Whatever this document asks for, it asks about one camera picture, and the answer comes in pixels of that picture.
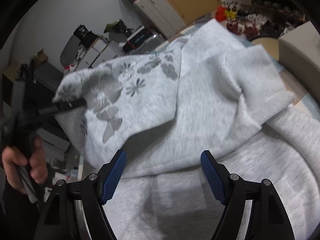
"blue textured pad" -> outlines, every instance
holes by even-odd
[[[224,195],[224,185],[221,181],[217,171],[211,164],[208,156],[205,152],[201,154],[200,162],[202,166],[202,170],[205,174],[205,177],[207,178],[207,181],[209,183],[209,186],[212,190],[212,193],[214,195],[214,198],[216,200],[219,200],[222,205],[225,205],[226,202],[226,196]]]
[[[117,159],[115,165],[112,167],[112,170],[110,171],[106,181],[103,184],[103,194],[101,197],[102,205],[104,205],[108,200],[112,199],[126,163],[127,155],[123,151]]]

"finger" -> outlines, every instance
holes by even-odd
[[[2,163],[8,183],[14,189],[24,193],[25,188],[21,182],[16,165],[26,166],[28,164],[26,157],[17,148],[6,147],[2,152]]]
[[[35,148],[42,147],[42,138],[39,135],[34,138],[33,145],[35,146]]]
[[[29,159],[29,164],[31,168],[35,168],[37,166],[46,166],[44,150],[42,147],[35,150],[35,152],[31,155]]]
[[[31,177],[36,181],[36,183],[41,184],[44,183],[48,177],[48,169],[47,166],[38,166],[31,170]]]

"person's arm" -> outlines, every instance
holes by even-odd
[[[5,217],[10,225],[11,239],[30,239],[34,237],[39,220],[36,204],[32,204],[17,172],[18,166],[29,164],[32,168],[31,177],[37,183],[43,183],[48,176],[44,159],[42,141],[38,137],[34,141],[35,151],[27,160],[17,148],[7,147],[2,152],[2,162],[6,174],[6,184],[3,193]]]

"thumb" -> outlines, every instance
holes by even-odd
[[[25,194],[26,190],[18,174],[17,165],[23,167],[28,165],[27,158],[16,147],[6,147],[2,152],[2,163],[8,183]]]

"silver bolt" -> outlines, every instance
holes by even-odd
[[[95,180],[97,177],[98,177],[97,174],[92,173],[89,175],[89,180]]]
[[[58,186],[62,186],[62,185],[64,184],[64,182],[65,182],[64,179],[59,179],[56,184],[57,184]]]
[[[263,180],[263,184],[266,185],[266,186],[270,186],[271,185],[271,181],[268,180],[268,179],[264,179]]]
[[[239,176],[238,176],[237,174],[231,174],[231,175],[230,175],[230,178],[231,178],[232,180],[238,180],[238,179],[239,179]]]

